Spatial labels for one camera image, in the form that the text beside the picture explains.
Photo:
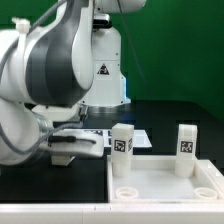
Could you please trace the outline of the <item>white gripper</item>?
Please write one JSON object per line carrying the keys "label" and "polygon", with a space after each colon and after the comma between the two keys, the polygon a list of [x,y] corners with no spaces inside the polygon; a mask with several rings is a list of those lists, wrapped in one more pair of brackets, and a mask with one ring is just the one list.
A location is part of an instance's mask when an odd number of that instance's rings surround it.
{"label": "white gripper", "polygon": [[65,129],[51,135],[41,148],[54,156],[98,158],[104,154],[104,139],[84,129]]}

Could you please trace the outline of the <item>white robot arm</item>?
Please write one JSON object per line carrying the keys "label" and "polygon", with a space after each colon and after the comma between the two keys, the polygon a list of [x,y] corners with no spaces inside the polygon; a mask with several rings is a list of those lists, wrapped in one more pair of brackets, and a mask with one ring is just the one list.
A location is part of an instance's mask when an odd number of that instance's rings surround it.
{"label": "white robot arm", "polygon": [[121,36],[110,16],[147,0],[58,0],[45,25],[15,19],[0,31],[0,165],[48,151],[56,164],[100,157],[101,136],[82,125],[89,108],[128,103]]}

